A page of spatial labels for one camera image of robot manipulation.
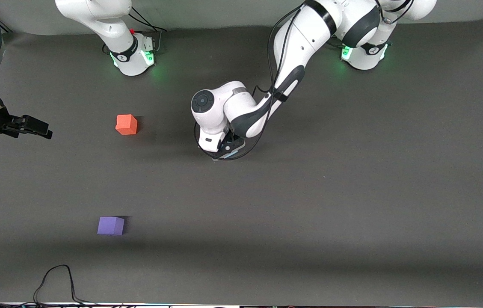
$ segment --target gray wall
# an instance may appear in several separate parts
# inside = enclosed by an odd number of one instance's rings
[[[302,0],[133,0],[133,6],[154,25],[166,29],[271,26]],[[17,32],[39,35],[91,33],[61,15],[54,0],[1,0],[0,18]],[[483,19],[483,0],[437,0],[421,23]],[[127,25],[145,26],[124,18]]]

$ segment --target gray table surface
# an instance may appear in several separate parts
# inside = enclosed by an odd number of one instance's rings
[[[400,25],[372,71],[322,48],[254,152],[213,162],[190,98],[268,86],[268,32],[170,31],[138,77],[96,35],[10,38],[0,95],[55,134],[0,136],[0,301],[66,263],[97,302],[483,306],[483,21]]]

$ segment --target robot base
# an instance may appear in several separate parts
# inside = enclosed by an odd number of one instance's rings
[[[375,68],[376,65],[378,65],[378,62],[384,58],[384,53],[386,52],[387,48],[388,45],[385,45],[381,49],[377,47],[376,49],[378,50],[376,54],[370,55],[367,54],[363,47],[350,48],[345,46],[342,49],[341,59],[348,62],[353,68],[366,71]]]
[[[121,62],[110,54],[112,60],[114,60],[114,65],[126,76],[143,74],[149,67],[154,65],[155,61],[152,38],[145,37],[140,33],[135,33],[133,36],[137,38],[138,45],[137,51],[130,57],[129,61]]]

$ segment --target black stripe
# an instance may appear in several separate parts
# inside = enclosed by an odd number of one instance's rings
[[[112,55],[114,55],[114,58],[118,59],[118,61],[120,61],[120,62],[128,62],[130,60],[131,56],[134,55],[134,53],[137,51],[137,47],[138,47],[137,37],[134,36],[134,35],[132,35],[132,37],[133,37],[133,44],[131,44],[131,47],[129,47],[128,50],[123,51],[121,53],[115,53],[114,51],[110,51],[110,53]],[[124,55],[125,58],[126,58],[126,60],[124,60],[124,61],[120,60],[118,58],[120,55]]]
[[[400,6],[398,6],[397,8],[393,9],[393,10],[386,10],[386,12],[399,12],[400,10],[402,10],[405,6],[407,6],[409,4],[409,2],[411,2],[411,0],[405,0],[405,2],[403,4],[401,4]]]
[[[329,14],[329,11],[316,0],[306,0],[304,1],[304,4],[315,10],[315,12],[319,16],[321,16],[321,18],[329,28],[331,36],[333,36],[333,34],[337,31],[337,24],[335,23],[333,16]]]
[[[302,78],[304,78],[304,66],[299,65],[294,68],[289,75],[283,80],[283,82],[277,87],[276,91],[279,93],[285,92],[293,82],[296,80],[295,88],[300,84]],[[239,117],[233,119],[230,122],[234,133],[240,137],[247,137],[247,131],[253,126],[253,124],[257,123],[262,117],[265,117],[268,111],[270,110],[270,104],[275,103],[276,98],[274,96],[270,96],[266,103],[264,103],[259,109],[253,111],[252,113],[246,113],[244,115],[240,115]]]
[[[377,28],[379,24],[380,8],[375,6],[347,31],[346,35],[342,38],[342,43],[348,47],[356,47],[357,43],[372,29]]]
[[[281,93],[278,89],[273,89],[272,92],[274,93],[274,98],[282,103],[285,103],[287,99],[289,98],[288,96],[284,95]]]

